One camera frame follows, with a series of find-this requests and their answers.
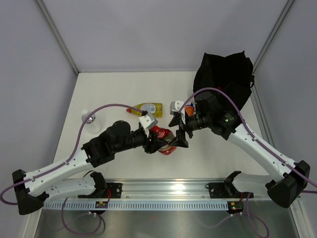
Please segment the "black canvas bag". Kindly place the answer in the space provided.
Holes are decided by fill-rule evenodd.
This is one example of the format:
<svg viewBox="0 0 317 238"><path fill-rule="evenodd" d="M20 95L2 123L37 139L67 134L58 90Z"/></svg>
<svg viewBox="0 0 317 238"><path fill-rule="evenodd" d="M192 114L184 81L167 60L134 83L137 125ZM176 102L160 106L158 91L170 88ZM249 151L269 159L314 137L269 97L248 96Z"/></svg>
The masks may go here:
<svg viewBox="0 0 317 238"><path fill-rule="evenodd" d="M220 86L221 91L241 110L251 95L254 82L253 64L244 51L226 57L205 53L194 78L193 92ZM195 102L200 113L216 115L235 110L229 100L216 91L197 94Z"/></svg>

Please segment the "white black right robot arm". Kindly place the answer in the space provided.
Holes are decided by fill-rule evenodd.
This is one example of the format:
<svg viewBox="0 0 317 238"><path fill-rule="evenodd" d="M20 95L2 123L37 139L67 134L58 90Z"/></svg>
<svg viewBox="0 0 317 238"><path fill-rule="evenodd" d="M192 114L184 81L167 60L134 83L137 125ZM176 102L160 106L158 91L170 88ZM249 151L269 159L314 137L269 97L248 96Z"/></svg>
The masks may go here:
<svg viewBox="0 0 317 238"><path fill-rule="evenodd" d="M234 101L223 91L203 88L190 98L195 98L196 113L185 113L187 102L174 101L170 104L173 116L170 127L178 126L171 146L187 148L186 137L193 131L209 128L214 134L231 142L252 157L266 172L267 176L248 175L237 172L231 181L224 185L228 196L235 197L240 192L266 193L277 205L288 208L304 192L311 180L310 165L281 154L258 136L246 124Z"/></svg>

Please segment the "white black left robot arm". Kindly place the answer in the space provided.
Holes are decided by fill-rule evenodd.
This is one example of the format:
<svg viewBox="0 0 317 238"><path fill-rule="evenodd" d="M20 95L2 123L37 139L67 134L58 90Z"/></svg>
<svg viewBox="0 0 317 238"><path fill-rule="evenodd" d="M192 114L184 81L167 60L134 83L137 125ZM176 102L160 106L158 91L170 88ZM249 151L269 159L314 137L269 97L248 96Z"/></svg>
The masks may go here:
<svg viewBox="0 0 317 238"><path fill-rule="evenodd" d="M145 153L152 154L167 144L156 125L140 124L132 131L128 122L116 121L81 148L75 148L69 158L31 172L14 171L12 179L18 213L31 214L59 198L75 195L80 198L102 197L106 193L106 182L100 172L94 172L83 181L71 176L111 162L116 153L142 147Z"/></svg>

